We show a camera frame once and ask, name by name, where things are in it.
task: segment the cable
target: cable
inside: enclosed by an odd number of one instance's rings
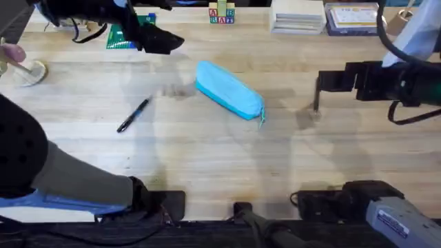
[[[403,61],[406,61],[408,63],[412,63],[414,65],[418,65],[424,68],[429,68],[432,70],[441,71],[441,66],[436,65],[431,62],[420,60],[414,56],[408,55],[404,53],[402,50],[398,49],[392,42],[389,40],[386,34],[386,30],[383,26],[383,12],[384,12],[384,6],[386,5],[386,0],[378,0],[378,10],[377,10],[377,33],[380,37],[381,43],[395,56],[397,56],[399,59],[402,59]]]
[[[294,193],[292,193],[292,194],[289,196],[289,201],[291,202],[291,204],[292,204],[294,207],[298,207],[298,203],[296,203],[296,202],[293,200],[293,197],[294,197],[294,196],[297,196],[297,194],[298,194],[298,192],[294,192]]]
[[[48,21],[48,24],[46,24],[46,27],[44,27],[43,32],[46,32],[46,29],[48,29],[50,22]]]
[[[428,112],[426,114],[421,114],[421,115],[414,116],[411,118],[406,118],[403,120],[396,121],[396,120],[394,120],[394,115],[395,115],[395,110],[396,110],[399,103],[400,103],[399,101],[393,101],[391,106],[389,107],[389,111],[387,113],[387,118],[392,123],[395,123],[396,125],[407,125],[407,124],[416,123],[418,121],[427,120],[428,118],[432,118],[432,117],[441,115],[441,109],[439,109],[439,110],[434,110],[432,112]]]
[[[90,36],[88,36],[88,37],[86,37],[86,38],[84,38],[84,39],[79,41],[78,37],[79,37],[80,31],[78,29],[78,25],[76,24],[76,21],[73,18],[71,18],[71,20],[72,20],[73,27],[74,27],[74,30],[75,30],[75,36],[72,39],[72,41],[77,43],[77,44],[84,44],[84,43],[86,43],[88,41],[91,41],[92,39],[98,38],[107,29],[107,23],[104,23],[103,27],[101,27],[98,31],[96,31],[96,33],[91,34]]]
[[[161,212],[162,217],[164,217],[164,215],[166,215],[166,217],[168,217],[171,220],[171,225],[173,225],[175,227],[175,224],[172,222],[172,219],[171,219],[170,215],[168,214],[167,209],[164,208],[164,206],[161,206],[161,207],[162,207],[162,210],[163,210]],[[13,224],[16,224],[16,225],[24,226],[23,223],[21,223],[19,221],[16,221],[16,220],[13,220],[13,219],[6,218],[4,216],[0,216],[0,220],[2,222],[6,222],[6,223],[13,223]],[[62,234],[62,233],[57,232],[57,231],[33,230],[33,229],[29,229],[29,228],[24,228],[24,230],[18,231],[17,233],[14,233],[14,234],[20,234],[20,233],[22,233],[24,231],[28,231],[29,233],[34,234],[34,235],[49,235],[49,236],[54,236],[54,237],[57,237],[57,238],[64,238],[64,239],[67,239],[67,240],[73,240],[73,241],[81,242],[81,243],[86,244],[86,245],[95,245],[95,246],[100,246],[100,247],[126,247],[126,246],[135,245],[135,244],[138,244],[140,242],[143,242],[144,240],[147,240],[148,238],[151,238],[155,234],[157,234],[160,231],[162,231],[166,227],[166,225],[162,225],[162,222],[163,222],[163,218],[161,219],[161,224],[158,225],[157,228],[154,231],[150,232],[148,235],[146,235],[146,236],[144,236],[142,238],[139,238],[137,240],[133,240],[133,241],[129,241],[129,242],[124,242],[124,243],[99,242],[99,241],[88,240],[88,239],[85,239],[85,238],[80,238],[80,237],[77,237],[77,236],[71,236],[71,235],[68,235],[68,234]],[[23,245],[21,247],[25,247],[26,237],[22,238],[22,241],[23,241]]]
[[[101,246],[101,247],[124,247],[124,246],[129,246],[129,245],[135,245],[138,244],[140,242],[143,242],[144,240],[147,240],[148,238],[152,237],[153,235],[157,234],[158,232],[162,231],[165,228],[164,225],[159,225],[154,231],[152,231],[151,233],[149,233],[148,235],[139,238],[137,240],[133,240],[130,242],[125,242],[125,243],[119,243],[119,244],[113,244],[113,243],[108,243],[108,242],[97,242],[97,241],[93,241],[93,240],[86,240],[84,238],[79,238],[76,236],[71,236],[71,235],[67,235],[67,234],[62,234],[56,231],[45,231],[42,232],[41,234],[47,234],[47,235],[51,235],[54,237],[58,237],[58,238],[64,238],[64,239],[68,239],[68,240],[73,240],[73,241],[77,241],[77,242],[82,242],[83,244],[86,245],[96,245],[96,246]]]

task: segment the wooden table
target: wooden table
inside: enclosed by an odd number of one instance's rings
[[[398,9],[386,9],[390,19]],[[47,79],[20,88],[5,75],[0,92],[29,111],[66,152],[149,189],[187,192],[187,220],[222,219],[249,201],[271,218],[296,217],[288,195],[349,180],[379,179],[403,191],[430,217],[441,217],[438,119],[399,127],[390,102],[323,93],[322,118],[311,120],[319,70],[381,60],[377,37],[270,34],[267,8],[239,8],[234,25],[210,25],[206,8],[140,8],[185,38],[170,56],[106,50],[107,35],[85,45],[72,33],[44,33],[32,16],[20,44],[48,65]],[[196,64],[213,61],[265,99],[267,122],[244,121],[194,89]],[[138,104],[154,100],[124,133],[116,129]],[[398,110],[398,117],[433,109]]]

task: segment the blue cloth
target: blue cloth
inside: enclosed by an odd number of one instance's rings
[[[200,61],[196,70],[196,88],[240,117],[265,119],[263,98],[249,89],[231,72],[209,61]]]

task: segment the black pen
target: black pen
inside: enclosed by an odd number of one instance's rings
[[[127,119],[123,122],[123,124],[121,124],[121,126],[118,127],[118,129],[116,130],[117,132],[124,132],[129,126],[130,124],[132,124],[132,122],[135,120],[135,118],[144,110],[144,107],[147,106],[147,104],[149,104],[151,97],[145,99],[135,110],[135,112],[133,112],[133,114],[131,114],[129,117],[127,117]]]

